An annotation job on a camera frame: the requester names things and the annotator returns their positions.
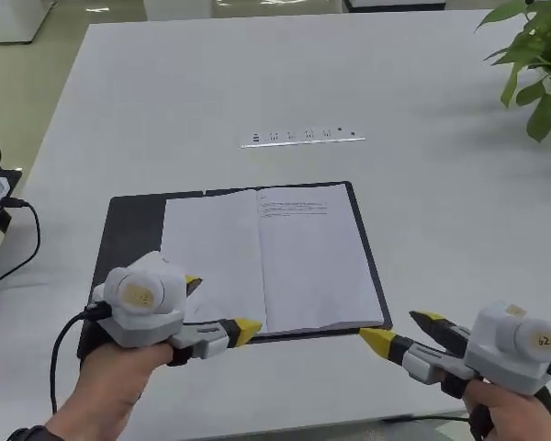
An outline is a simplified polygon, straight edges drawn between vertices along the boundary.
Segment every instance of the power socket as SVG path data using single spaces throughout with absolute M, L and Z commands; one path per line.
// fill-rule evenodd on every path
M 283 145 L 323 144 L 328 142 L 365 141 L 365 137 L 346 127 L 307 128 L 255 132 L 242 142 L 242 149 Z

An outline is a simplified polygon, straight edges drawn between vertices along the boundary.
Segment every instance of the notebook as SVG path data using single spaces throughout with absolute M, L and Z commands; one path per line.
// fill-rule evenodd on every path
M 254 319 L 260 336 L 389 325 L 349 183 L 168 198 L 161 251 L 203 279 L 188 322 Z

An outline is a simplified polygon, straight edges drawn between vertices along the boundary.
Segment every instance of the yellow label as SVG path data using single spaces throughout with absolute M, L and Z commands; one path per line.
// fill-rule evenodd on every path
M 508 315 L 513 315 L 515 317 L 524 317 L 526 315 L 526 311 L 520 306 L 516 306 L 516 305 L 511 305 L 508 308 L 506 308 L 506 313 Z
M 137 308 L 150 308 L 153 305 L 153 293 L 139 285 L 129 283 L 122 291 L 122 300 Z
M 531 335 L 531 344 L 538 349 L 551 350 L 551 334 L 536 331 Z

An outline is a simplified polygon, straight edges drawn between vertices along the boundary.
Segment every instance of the white table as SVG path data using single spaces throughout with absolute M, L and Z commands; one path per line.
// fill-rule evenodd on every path
M 86 301 L 116 195 L 348 179 L 397 331 L 428 342 L 409 310 L 471 324 L 495 299 L 551 319 L 551 135 L 536 145 L 523 132 L 530 109 L 502 108 L 508 70 L 481 60 L 517 25 L 474 34 L 483 15 L 92 26 L 24 192 L 43 247 L 0 285 L 0 436 L 49 416 L 51 346 Z M 350 124 L 367 141 L 239 148 L 253 130 L 328 124 Z M 34 237 L 30 215 L 15 212 L 0 274 Z M 76 379 L 78 335 L 79 326 L 63 344 L 61 401 Z M 357 336 L 321 338 L 162 368 L 122 439 L 460 407 Z

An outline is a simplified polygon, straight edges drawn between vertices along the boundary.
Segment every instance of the human hand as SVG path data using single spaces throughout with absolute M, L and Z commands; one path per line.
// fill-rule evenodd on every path
M 65 441 L 117 439 L 152 372 L 172 357 L 167 344 L 100 346 L 85 359 L 72 396 L 45 424 L 47 429 Z
M 494 423 L 489 441 L 551 441 L 551 414 L 535 397 L 474 379 L 463 399 L 469 413 L 480 404 L 489 408 Z

